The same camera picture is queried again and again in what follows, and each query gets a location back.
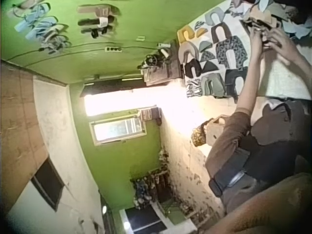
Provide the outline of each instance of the electric wire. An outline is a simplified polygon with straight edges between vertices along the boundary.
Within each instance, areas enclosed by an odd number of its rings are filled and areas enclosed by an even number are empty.
[[[144,46],[120,46],[120,48],[122,48],[122,49],[140,48],[140,49],[157,50],[157,48],[144,47]],[[47,61],[47,60],[56,59],[56,58],[60,58],[60,57],[64,57],[64,56],[75,55],[75,54],[81,54],[81,53],[88,53],[88,52],[95,52],[95,51],[102,51],[102,50],[105,50],[105,48],[94,49],[94,50],[84,50],[84,51],[71,52],[71,53],[68,53],[68,54],[63,54],[63,55],[58,55],[58,56],[54,56],[54,57],[50,57],[50,58],[41,59],[41,60],[39,60],[39,61],[29,63],[29,64],[25,65],[24,67],[29,67],[29,66],[32,66],[32,65],[37,64],[37,63],[40,63],[40,62],[44,62],[44,61]]]
[[[102,42],[91,42],[91,43],[84,43],[84,44],[78,44],[78,45],[72,45],[70,47],[66,47],[66,49],[69,49],[69,48],[76,48],[76,47],[80,47],[80,46],[85,46],[85,45],[93,45],[93,44],[115,44],[115,45],[118,45],[118,43],[116,42],[111,42],[111,41],[102,41]],[[34,53],[34,52],[39,52],[39,50],[32,50],[32,51],[28,51],[28,52],[25,52],[25,53],[22,53],[22,54],[18,54],[18,55],[15,55],[9,59],[7,59],[6,61],[10,61],[10,60],[13,60],[13,59],[16,59],[18,57],[21,57],[21,56],[24,56],[24,55],[27,55],[27,54],[31,54],[31,53]]]

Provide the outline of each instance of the brick wall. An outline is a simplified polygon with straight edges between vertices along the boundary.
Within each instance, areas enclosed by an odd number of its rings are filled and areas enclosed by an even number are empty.
[[[1,206],[6,214],[47,159],[33,75],[1,63]]]

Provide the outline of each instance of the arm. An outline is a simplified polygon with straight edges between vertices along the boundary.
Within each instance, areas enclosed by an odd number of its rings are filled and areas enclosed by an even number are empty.
[[[306,58],[300,54],[294,42],[280,29],[274,28],[267,33],[270,47],[290,62],[293,62],[304,73],[303,81],[309,90],[312,85],[312,66]]]
[[[254,29],[250,33],[251,58],[244,87],[239,95],[235,112],[244,112],[251,116],[257,97],[260,82],[260,63],[262,55],[261,34]]]

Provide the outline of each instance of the sleeve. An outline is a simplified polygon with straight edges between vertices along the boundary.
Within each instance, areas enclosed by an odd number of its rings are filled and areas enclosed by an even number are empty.
[[[206,169],[210,177],[214,177],[222,165],[232,156],[240,139],[250,130],[250,116],[243,112],[235,112],[225,123],[222,134],[212,146],[206,160]]]

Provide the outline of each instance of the power strip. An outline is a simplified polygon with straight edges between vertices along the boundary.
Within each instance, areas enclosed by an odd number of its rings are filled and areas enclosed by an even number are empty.
[[[117,53],[121,53],[122,52],[122,48],[118,47],[118,46],[106,46],[105,47],[105,52],[117,52]]]

